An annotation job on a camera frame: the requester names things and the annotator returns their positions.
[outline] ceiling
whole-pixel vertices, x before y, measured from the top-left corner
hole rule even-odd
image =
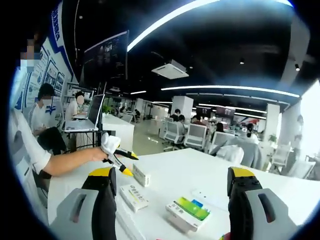
[[[190,2],[63,1],[63,36],[75,75],[80,79],[83,52],[87,48],[126,30],[129,30],[131,43],[155,21]],[[128,81],[108,84],[110,87],[120,87],[126,93],[146,91],[130,97],[149,101],[171,102],[173,96],[186,95],[194,99],[195,106],[213,104],[263,111],[267,103],[280,101],[278,104],[283,111],[288,104],[295,104],[299,98],[245,89],[162,91],[161,88],[246,86],[301,96],[319,77],[319,26],[316,24],[316,16],[313,17],[309,12],[315,6],[291,2],[297,14],[309,26],[311,35],[305,57],[307,60],[300,66],[301,70],[291,83],[283,84],[281,79],[290,52],[293,8],[272,0],[242,0],[237,3],[220,0],[187,11],[151,32],[128,52]],[[186,67],[189,77],[170,80],[151,72],[171,59]],[[242,113],[262,115],[250,111]]]

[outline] white table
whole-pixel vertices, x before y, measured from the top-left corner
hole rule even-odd
[[[133,150],[135,125],[108,114],[103,116],[102,130],[115,131],[115,136],[121,139],[120,148]]]
[[[133,161],[122,159],[127,167]],[[133,177],[116,172],[117,186],[136,183],[141,192],[149,199],[150,205],[138,211],[130,212],[136,226],[147,240],[155,239],[197,239],[217,240],[230,231],[229,213],[220,207],[210,206],[211,218],[198,231],[183,234],[170,225],[167,220],[165,205],[186,197],[192,200],[191,192],[195,189],[208,191],[216,197],[217,202],[227,206],[227,172],[232,164],[228,161],[213,157],[191,148],[164,152],[140,157],[143,168],[151,174],[150,186],[143,188]],[[81,188],[88,174],[95,168],[107,166],[102,162],[87,163],[63,177],[52,177],[48,194],[48,220],[51,223],[56,217],[56,208],[59,203],[74,189]],[[308,218],[320,199],[320,182],[298,179],[251,170],[260,181],[263,188],[270,188],[288,206],[289,216],[300,225]],[[119,194],[118,202],[123,202]],[[122,234],[122,228],[116,223],[117,236]]]

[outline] hand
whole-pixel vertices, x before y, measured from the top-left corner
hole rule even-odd
[[[108,155],[104,151],[102,151],[99,146],[91,149],[92,149],[91,161],[102,161],[104,159],[108,159]]]

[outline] ceiling spotlight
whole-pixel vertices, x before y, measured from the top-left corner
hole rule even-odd
[[[295,70],[296,70],[297,72],[299,72],[299,71],[300,71],[299,65],[296,63],[294,66],[295,66]]]

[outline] floor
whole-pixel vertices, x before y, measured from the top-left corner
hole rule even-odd
[[[152,120],[142,120],[135,123],[133,134],[133,151],[138,156],[162,153],[166,145],[164,140],[159,138],[157,128]]]

